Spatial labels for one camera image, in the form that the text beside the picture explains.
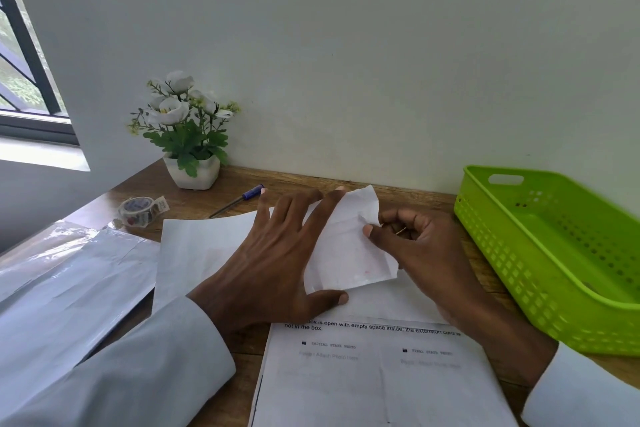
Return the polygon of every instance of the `blue pen cap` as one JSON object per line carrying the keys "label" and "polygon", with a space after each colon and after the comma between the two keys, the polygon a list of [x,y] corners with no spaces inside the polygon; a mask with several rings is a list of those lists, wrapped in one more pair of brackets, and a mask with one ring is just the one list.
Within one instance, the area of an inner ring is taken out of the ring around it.
{"label": "blue pen cap", "polygon": [[244,201],[246,201],[247,199],[251,199],[254,196],[258,196],[260,194],[260,191],[262,190],[264,186],[262,184],[257,185],[256,187],[254,187],[253,189],[248,190],[247,192],[245,192],[242,197],[244,199]]}

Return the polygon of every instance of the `green basket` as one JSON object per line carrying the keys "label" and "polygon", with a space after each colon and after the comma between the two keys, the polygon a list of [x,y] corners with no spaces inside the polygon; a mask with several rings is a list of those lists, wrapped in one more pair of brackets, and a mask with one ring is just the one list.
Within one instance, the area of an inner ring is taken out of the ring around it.
{"label": "green basket", "polygon": [[562,174],[469,165],[455,213],[531,323],[640,356],[640,223]]}

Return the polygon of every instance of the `flower pot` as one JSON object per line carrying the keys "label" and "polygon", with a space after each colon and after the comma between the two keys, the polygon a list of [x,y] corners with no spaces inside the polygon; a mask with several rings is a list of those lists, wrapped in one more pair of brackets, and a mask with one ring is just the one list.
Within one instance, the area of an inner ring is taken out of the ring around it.
{"label": "flower pot", "polygon": [[178,160],[170,158],[169,153],[164,154],[163,160],[173,181],[183,189],[208,189],[216,181],[220,172],[220,161],[215,155],[207,160],[198,161],[196,177],[191,177],[184,170],[178,169]]}

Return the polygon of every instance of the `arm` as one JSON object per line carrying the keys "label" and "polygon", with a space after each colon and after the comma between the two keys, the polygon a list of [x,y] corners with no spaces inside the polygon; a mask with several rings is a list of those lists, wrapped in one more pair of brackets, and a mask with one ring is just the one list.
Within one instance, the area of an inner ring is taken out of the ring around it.
{"label": "arm", "polygon": [[[477,281],[457,225],[442,212],[408,208],[380,214],[386,228],[364,234],[393,255],[449,322],[533,387],[523,419],[531,427],[631,426],[640,419],[640,391],[505,309]],[[396,236],[393,231],[406,231]]]}
{"label": "arm", "polygon": [[[220,334],[253,323],[305,323],[347,302],[307,295],[303,274],[344,196],[314,189],[284,196],[269,216],[262,195],[248,237],[228,262],[122,339],[39,393],[2,427],[179,427],[236,372]],[[322,199],[303,224],[308,206]]]}

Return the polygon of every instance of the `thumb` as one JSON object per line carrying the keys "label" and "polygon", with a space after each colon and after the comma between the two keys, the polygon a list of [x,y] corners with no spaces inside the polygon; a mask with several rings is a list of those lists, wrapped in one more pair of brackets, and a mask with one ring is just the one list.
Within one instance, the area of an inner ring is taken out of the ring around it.
{"label": "thumb", "polygon": [[317,291],[307,296],[308,311],[311,318],[319,316],[325,311],[344,305],[349,300],[349,294],[344,291]]}
{"label": "thumb", "polygon": [[397,261],[400,261],[399,255],[403,249],[403,245],[406,245],[407,240],[374,225],[365,225],[362,233],[365,237],[369,238],[373,245],[393,256]]}

